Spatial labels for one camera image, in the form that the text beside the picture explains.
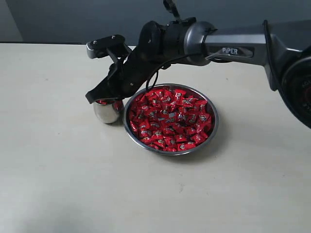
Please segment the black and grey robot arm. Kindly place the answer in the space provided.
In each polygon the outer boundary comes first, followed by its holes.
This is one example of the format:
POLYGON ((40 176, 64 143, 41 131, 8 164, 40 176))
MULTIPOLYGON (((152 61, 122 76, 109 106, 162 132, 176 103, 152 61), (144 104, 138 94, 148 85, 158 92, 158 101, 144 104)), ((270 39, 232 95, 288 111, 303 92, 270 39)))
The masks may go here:
POLYGON ((217 29, 195 18, 146 23, 130 49, 121 35, 88 42, 91 59, 109 56, 108 75, 86 93, 89 103, 133 96, 160 69, 172 64, 205 66, 238 62, 262 66, 270 88, 290 112, 311 124, 311 22, 309 20, 217 29))

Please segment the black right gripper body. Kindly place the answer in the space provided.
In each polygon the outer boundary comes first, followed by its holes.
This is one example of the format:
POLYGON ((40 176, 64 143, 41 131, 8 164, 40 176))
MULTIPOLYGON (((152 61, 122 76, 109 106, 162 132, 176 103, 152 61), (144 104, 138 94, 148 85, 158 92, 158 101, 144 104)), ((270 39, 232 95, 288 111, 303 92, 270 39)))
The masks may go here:
POLYGON ((151 77, 159 67, 159 54, 139 46, 127 57, 121 70, 109 81, 113 98, 128 98, 151 77))

